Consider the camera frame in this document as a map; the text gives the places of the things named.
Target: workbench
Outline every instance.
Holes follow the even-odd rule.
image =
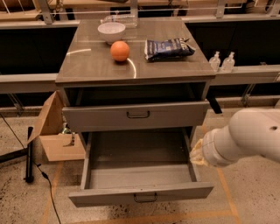
[[[205,198],[213,186],[188,156],[215,77],[202,51],[179,18],[140,18],[126,30],[128,60],[116,63],[98,24],[80,22],[56,80],[63,115],[86,148],[81,190],[70,199],[84,207]],[[189,39],[194,55],[144,57],[146,39],[178,37]]]

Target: cable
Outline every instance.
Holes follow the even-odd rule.
[[[9,129],[11,130],[11,132],[13,133],[13,135],[15,136],[15,138],[19,141],[19,143],[22,145],[22,147],[23,147],[23,149],[24,149],[25,147],[24,147],[23,143],[19,140],[19,138],[18,138],[18,136],[16,135],[15,131],[14,131],[14,130],[11,128],[11,126],[7,123],[6,119],[4,118],[4,116],[3,116],[1,113],[0,113],[0,116],[2,117],[3,121],[7,124],[7,126],[9,127]],[[41,172],[42,176],[49,182],[49,184],[50,184],[50,190],[51,190],[51,199],[52,199],[53,209],[54,209],[54,212],[56,213],[56,216],[57,216],[57,218],[58,218],[58,220],[59,220],[59,224],[61,224],[59,214],[58,214],[58,212],[57,212],[57,210],[56,210],[56,207],[55,207],[55,205],[54,205],[53,193],[52,193],[52,189],[53,189],[53,187],[52,187],[52,182],[51,182],[51,180],[49,179],[49,177],[47,176],[47,174],[39,168],[39,167],[41,166],[41,164],[36,164],[36,163],[34,162],[34,160],[33,160],[28,154],[27,154],[27,156],[28,156],[29,159],[36,165],[36,167],[37,167],[37,168],[39,169],[39,171]]]

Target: drawer handle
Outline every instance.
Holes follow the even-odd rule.
[[[131,115],[130,112],[126,112],[126,116],[129,118],[129,119],[138,119],[138,118],[148,118],[150,116],[150,111],[148,110],[147,111],[147,114],[146,115]]]
[[[158,195],[155,193],[153,199],[137,199],[137,195],[134,194],[134,201],[136,203],[147,203],[147,202],[155,202],[158,199]]]

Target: white bowl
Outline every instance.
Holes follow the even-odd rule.
[[[122,40],[125,33],[125,25],[117,22],[110,22],[98,26],[100,37],[108,44]]]

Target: spray bottle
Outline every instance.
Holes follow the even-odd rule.
[[[234,69],[235,60],[234,60],[234,52],[231,52],[227,58],[224,59],[221,66],[221,71],[224,73],[231,73]]]
[[[215,72],[218,71],[220,63],[221,63],[219,54],[220,54],[219,52],[216,52],[216,54],[209,60],[209,63]]]

